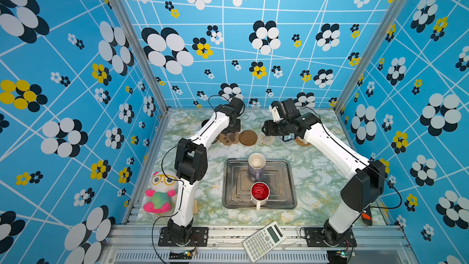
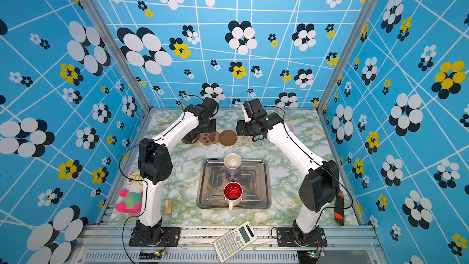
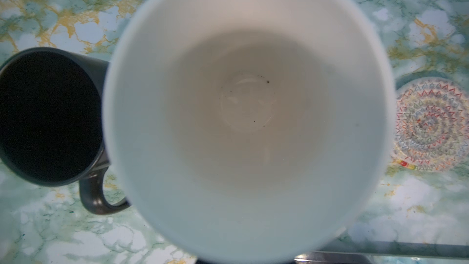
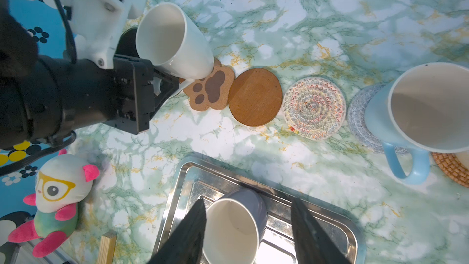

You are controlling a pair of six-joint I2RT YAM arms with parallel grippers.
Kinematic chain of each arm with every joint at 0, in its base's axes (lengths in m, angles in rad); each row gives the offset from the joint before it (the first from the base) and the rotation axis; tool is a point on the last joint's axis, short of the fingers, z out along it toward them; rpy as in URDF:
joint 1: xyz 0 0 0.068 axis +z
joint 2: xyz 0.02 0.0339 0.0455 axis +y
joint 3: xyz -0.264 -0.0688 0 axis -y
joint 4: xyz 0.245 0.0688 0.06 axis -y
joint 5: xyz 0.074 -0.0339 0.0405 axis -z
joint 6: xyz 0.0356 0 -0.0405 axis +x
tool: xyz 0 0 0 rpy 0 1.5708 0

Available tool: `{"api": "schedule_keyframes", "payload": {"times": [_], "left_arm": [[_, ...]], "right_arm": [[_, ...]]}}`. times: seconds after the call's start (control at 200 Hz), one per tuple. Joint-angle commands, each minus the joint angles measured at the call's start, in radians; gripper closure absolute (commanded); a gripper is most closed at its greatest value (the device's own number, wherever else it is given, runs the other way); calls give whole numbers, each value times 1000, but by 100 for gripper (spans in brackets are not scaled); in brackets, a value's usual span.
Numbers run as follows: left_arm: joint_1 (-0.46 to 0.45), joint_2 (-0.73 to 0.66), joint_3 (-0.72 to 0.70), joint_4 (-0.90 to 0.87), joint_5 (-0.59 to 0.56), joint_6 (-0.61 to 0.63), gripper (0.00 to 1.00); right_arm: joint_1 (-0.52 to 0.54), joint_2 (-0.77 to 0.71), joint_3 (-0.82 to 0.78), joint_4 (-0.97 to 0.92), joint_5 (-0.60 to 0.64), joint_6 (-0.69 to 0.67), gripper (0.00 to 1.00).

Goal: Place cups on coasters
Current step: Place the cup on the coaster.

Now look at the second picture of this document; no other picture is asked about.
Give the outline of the multicolour woven round coaster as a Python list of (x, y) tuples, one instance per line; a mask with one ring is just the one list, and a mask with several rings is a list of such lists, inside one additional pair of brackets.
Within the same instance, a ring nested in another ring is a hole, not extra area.
[(242, 145), (252, 145), (254, 143), (252, 136), (239, 136), (238, 142)]

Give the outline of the cork paw print coaster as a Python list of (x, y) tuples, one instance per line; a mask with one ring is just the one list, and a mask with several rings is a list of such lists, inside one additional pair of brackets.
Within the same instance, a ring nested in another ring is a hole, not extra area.
[(217, 144), (219, 142), (219, 132), (201, 133), (199, 134), (199, 142), (204, 146)]

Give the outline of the brown wooden round coaster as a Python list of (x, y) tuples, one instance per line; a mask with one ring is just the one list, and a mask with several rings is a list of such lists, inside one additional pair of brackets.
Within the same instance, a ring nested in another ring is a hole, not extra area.
[(224, 146), (232, 146), (238, 140), (238, 135), (232, 130), (225, 130), (219, 135), (219, 143)]

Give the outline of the dark brown round coaster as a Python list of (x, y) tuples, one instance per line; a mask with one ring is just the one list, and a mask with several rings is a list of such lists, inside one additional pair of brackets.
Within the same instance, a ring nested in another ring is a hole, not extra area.
[(195, 144), (196, 142), (199, 141), (199, 138), (200, 138), (200, 135), (195, 135), (195, 136), (191, 136), (190, 134), (186, 135), (181, 141), (184, 143), (184, 144)]

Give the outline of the cream mug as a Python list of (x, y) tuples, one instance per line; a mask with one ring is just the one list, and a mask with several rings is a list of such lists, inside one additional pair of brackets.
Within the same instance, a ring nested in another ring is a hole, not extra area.
[(286, 122), (286, 123), (285, 123), (285, 127), (286, 127), (286, 129), (287, 129), (287, 131), (288, 131), (289, 134), (293, 134), (293, 133), (294, 133), (294, 131), (295, 131), (295, 126), (294, 126), (292, 123)]

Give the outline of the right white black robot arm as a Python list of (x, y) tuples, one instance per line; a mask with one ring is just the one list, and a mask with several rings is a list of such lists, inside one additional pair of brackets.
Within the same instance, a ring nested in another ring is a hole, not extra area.
[(246, 101), (244, 118), (237, 121), (238, 136), (262, 136), (290, 160), (299, 173), (299, 197), (302, 207), (293, 222), (293, 237), (299, 246), (321, 239), (318, 223), (323, 211), (340, 193), (338, 165), (313, 153), (285, 125), (277, 113), (268, 114), (259, 99)]

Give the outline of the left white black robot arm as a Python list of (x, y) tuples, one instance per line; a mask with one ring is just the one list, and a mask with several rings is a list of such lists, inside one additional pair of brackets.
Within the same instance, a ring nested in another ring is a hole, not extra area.
[(173, 170), (171, 152), (182, 140), (216, 131), (219, 104), (210, 97), (199, 105), (188, 105), (180, 117), (162, 133), (139, 143), (138, 169), (143, 183), (142, 209), (131, 233), (130, 246), (156, 246), (167, 240), (162, 230), (163, 188)]

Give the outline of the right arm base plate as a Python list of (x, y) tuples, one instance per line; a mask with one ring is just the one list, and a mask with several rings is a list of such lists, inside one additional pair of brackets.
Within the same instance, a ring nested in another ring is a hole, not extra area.
[(303, 233), (294, 227), (278, 227), (276, 240), (280, 248), (327, 248), (326, 234), (322, 227)]

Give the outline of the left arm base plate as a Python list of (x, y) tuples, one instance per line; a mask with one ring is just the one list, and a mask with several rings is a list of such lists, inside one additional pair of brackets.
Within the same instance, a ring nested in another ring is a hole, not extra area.
[(177, 247), (180, 227), (133, 228), (128, 245), (130, 247)]

